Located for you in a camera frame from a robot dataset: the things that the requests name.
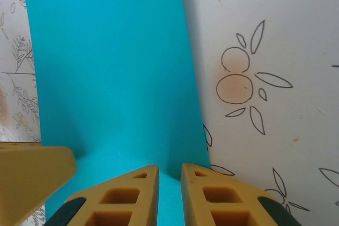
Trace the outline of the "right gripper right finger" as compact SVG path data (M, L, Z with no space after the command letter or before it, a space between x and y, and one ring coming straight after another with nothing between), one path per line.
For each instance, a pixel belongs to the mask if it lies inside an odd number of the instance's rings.
M301 226L268 192L195 164L183 164L185 226Z

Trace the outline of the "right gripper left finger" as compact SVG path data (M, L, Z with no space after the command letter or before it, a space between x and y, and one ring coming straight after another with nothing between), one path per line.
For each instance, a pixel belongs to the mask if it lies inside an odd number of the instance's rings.
M46 226L157 226L159 168L148 165L73 194Z

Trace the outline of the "blue cloth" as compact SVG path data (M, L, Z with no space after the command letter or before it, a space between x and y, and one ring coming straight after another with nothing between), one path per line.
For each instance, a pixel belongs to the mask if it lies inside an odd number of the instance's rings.
M46 202L159 167L158 226L184 226L183 163L209 166L182 0L26 0L41 142L76 175Z

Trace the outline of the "floral table mat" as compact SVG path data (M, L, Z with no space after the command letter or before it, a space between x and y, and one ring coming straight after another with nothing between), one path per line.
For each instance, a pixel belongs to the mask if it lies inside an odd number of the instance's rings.
M339 226L339 0L182 0L209 166ZM41 142L26 0L0 0L0 141Z

